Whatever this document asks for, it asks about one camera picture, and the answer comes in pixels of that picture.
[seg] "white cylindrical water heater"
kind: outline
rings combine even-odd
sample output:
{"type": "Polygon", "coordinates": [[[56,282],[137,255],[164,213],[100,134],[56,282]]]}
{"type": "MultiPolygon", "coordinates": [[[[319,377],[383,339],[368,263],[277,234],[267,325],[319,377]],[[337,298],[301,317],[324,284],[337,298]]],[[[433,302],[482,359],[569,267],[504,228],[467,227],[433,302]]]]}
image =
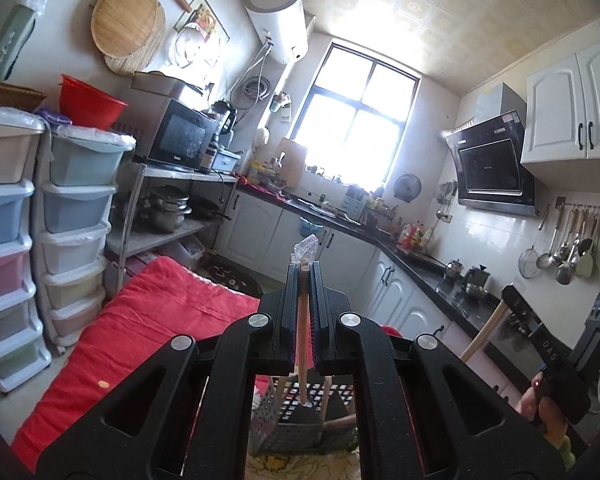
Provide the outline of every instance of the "white cylindrical water heater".
{"type": "Polygon", "coordinates": [[[269,55],[274,60],[287,64],[305,56],[309,46],[302,0],[243,0],[243,3],[262,43],[273,44],[269,55]]]}

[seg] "wooden cutting board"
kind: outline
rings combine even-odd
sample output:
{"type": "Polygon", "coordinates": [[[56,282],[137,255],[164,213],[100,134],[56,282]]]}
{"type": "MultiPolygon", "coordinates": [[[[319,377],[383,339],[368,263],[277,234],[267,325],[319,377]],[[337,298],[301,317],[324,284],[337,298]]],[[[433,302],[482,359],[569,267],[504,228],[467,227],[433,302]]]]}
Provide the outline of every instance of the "wooden cutting board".
{"type": "Polygon", "coordinates": [[[104,62],[112,72],[118,75],[133,75],[135,72],[142,72],[154,60],[160,50],[166,36],[166,24],[167,19],[164,15],[164,9],[158,5],[154,30],[152,30],[147,42],[140,47],[140,50],[126,57],[113,58],[105,56],[104,62]]]}
{"type": "Polygon", "coordinates": [[[93,41],[105,56],[138,51],[151,36],[158,0],[98,0],[91,16],[93,41]]]}
{"type": "Polygon", "coordinates": [[[280,169],[280,178],[286,180],[286,186],[295,189],[300,182],[302,172],[304,171],[304,161],[308,148],[298,144],[291,139],[281,139],[278,145],[278,155],[285,152],[285,158],[282,159],[282,168],[280,169]]]}

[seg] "metal screw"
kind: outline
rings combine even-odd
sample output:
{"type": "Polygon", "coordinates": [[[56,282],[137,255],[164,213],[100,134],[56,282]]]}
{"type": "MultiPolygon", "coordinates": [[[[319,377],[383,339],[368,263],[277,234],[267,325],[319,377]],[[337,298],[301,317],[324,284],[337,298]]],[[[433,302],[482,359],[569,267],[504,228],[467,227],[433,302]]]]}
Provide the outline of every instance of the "metal screw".
{"type": "Polygon", "coordinates": [[[438,340],[429,334],[423,334],[416,339],[418,345],[425,350],[433,350],[438,346],[438,340]]]}
{"type": "Polygon", "coordinates": [[[353,312],[347,312],[346,314],[342,314],[340,316],[340,322],[344,326],[358,326],[362,320],[358,314],[354,314],[353,312]]]}
{"type": "Polygon", "coordinates": [[[265,326],[269,322],[269,316],[266,314],[253,314],[249,316],[249,324],[256,328],[265,326]]]}
{"type": "Polygon", "coordinates": [[[186,350],[193,343],[193,339],[188,335],[179,335],[171,340],[171,348],[174,350],[186,350]]]}

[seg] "patterned ceiling tile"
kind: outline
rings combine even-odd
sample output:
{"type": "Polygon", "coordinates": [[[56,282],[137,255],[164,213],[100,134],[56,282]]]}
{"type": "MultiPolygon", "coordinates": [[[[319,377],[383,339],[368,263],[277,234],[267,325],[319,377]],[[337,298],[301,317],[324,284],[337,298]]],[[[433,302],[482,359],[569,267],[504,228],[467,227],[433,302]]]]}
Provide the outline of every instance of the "patterned ceiling tile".
{"type": "Polygon", "coordinates": [[[400,0],[398,10],[408,14],[412,18],[424,20],[433,8],[427,0],[400,0]]]}
{"type": "Polygon", "coordinates": [[[316,15],[316,30],[375,49],[461,94],[600,15],[599,0],[302,1],[316,15]]]}

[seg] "pink storage box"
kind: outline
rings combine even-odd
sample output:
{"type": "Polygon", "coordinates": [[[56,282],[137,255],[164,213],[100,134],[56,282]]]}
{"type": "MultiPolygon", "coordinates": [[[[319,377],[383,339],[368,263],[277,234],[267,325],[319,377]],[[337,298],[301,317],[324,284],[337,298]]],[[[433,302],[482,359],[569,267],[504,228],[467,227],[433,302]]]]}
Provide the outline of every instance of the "pink storage box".
{"type": "Polygon", "coordinates": [[[10,254],[0,258],[0,296],[22,286],[22,263],[26,253],[10,254]]]}

